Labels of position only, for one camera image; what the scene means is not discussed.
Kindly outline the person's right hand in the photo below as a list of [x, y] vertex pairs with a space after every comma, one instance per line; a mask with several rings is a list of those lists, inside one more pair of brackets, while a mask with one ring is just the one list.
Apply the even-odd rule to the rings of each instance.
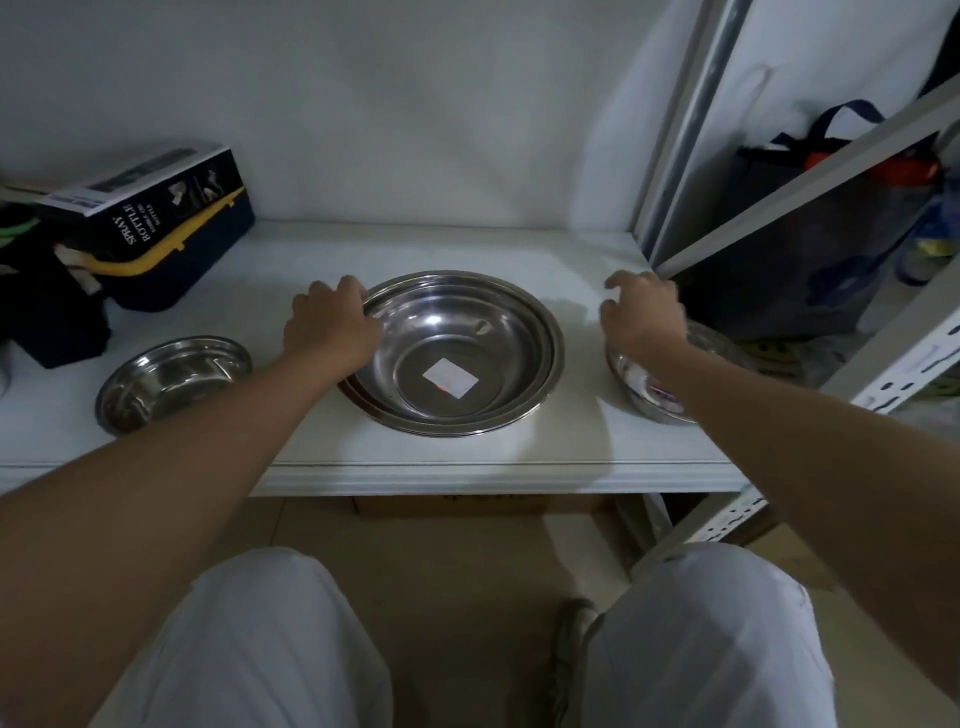
[[601, 303], [599, 322], [606, 342], [644, 367], [689, 344], [687, 316], [679, 301], [620, 301], [617, 295]]

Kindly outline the person's left hand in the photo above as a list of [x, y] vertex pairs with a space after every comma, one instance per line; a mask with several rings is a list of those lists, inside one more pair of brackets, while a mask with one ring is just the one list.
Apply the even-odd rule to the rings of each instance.
[[292, 300], [292, 313], [283, 329], [282, 357], [306, 364], [330, 383], [339, 383], [371, 363], [374, 354], [358, 350], [358, 320], [366, 289], [351, 274], [336, 286], [321, 281]]

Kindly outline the person's left forearm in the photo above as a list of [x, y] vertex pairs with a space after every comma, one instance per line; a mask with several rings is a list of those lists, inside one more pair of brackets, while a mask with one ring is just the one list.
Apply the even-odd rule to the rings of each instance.
[[258, 374], [0, 497], [0, 721], [87, 725], [308, 411], [344, 348]]

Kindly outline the person's right forearm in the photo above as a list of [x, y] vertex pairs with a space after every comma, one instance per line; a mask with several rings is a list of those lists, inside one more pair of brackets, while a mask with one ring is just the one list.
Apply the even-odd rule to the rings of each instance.
[[960, 449], [681, 338], [656, 340], [643, 365], [886, 636], [960, 695]]

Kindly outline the white square sticker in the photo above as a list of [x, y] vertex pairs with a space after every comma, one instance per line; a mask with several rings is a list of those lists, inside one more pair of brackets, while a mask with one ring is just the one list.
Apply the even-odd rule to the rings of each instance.
[[422, 374], [439, 391], [461, 400], [478, 383], [479, 378], [448, 358], [439, 358]]

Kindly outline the small stainless steel bowl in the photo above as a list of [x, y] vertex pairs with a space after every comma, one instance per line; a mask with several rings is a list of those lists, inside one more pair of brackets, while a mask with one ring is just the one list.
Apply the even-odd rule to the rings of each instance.
[[98, 426], [118, 437], [161, 421], [244, 379], [254, 370], [245, 346], [198, 335], [174, 339], [126, 360], [102, 383]]
[[[687, 340], [699, 350], [714, 354], [742, 369], [756, 371], [755, 364], [741, 346], [702, 323], [688, 322]], [[620, 389], [641, 416], [668, 426], [697, 426], [697, 420], [689, 416], [675, 394], [611, 343], [606, 343], [605, 358]]]

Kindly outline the dark tote bag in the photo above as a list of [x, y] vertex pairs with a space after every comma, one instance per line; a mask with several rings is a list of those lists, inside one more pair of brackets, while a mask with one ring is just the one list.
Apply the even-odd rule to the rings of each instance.
[[[896, 155], [941, 161], [939, 135]], [[889, 187], [860, 173], [674, 275], [679, 300], [738, 344], [850, 334], [943, 178]]]

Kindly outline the printed black white carton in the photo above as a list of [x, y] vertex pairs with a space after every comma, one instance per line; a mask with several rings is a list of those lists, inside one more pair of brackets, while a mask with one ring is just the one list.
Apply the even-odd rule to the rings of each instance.
[[132, 261], [181, 224], [244, 187], [232, 150], [218, 142], [167, 142], [33, 202], [66, 225], [99, 261]]

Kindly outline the white metal shelf rack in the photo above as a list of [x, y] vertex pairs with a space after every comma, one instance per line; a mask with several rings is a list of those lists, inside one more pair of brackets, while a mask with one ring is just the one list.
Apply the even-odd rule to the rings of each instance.
[[[747, 0], [710, 0], [698, 47], [692, 56], [690, 78], [680, 87], [677, 111], [670, 121], [665, 146], [654, 168], [654, 191], [642, 201], [634, 234], [653, 230], [651, 217], [664, 211], [669, 217], [678, 200], [690, 155], [714, 104], [716, 89], [742, 33]], [[882, 122], [833, 160], [790, 181], [716, 230], [662, 262], [655, 273], [673, 278], [788, 213], [818, 199], [880, 164], [895, 152], [960, 124], [960, 73]], [[912, 302], [875, 334], [854, 357], [824, 384], [824, 394], [887, 414], [901, 406], [950, 366], [960, 361], [960, 260], [951, 262]], [[685, 544], [716, 542], [762, 510], [766, 501], [756, 487], [744, 485], [728, 494], [712, 494], [695, 507], [630, 569], [636, 580], [659, 559]]]

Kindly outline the blue plastic container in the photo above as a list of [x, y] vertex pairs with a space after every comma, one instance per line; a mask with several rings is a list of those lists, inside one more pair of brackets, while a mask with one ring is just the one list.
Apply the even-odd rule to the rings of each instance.
[[903, 285], [923, 287], [960, 256], [960, 186], [934, 196], [911, 229], [895, 266]]

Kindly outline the person's white trousers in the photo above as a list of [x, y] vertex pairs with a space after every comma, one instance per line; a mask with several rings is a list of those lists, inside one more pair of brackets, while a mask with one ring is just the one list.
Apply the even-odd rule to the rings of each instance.
[[[552, 728], [836, 728], [807, 589], [726, 543], [668, 555], [554, 632]], [[89, 728], [393, 728], [392, 674], [332, 575], [289, 548], [188, 589]]]

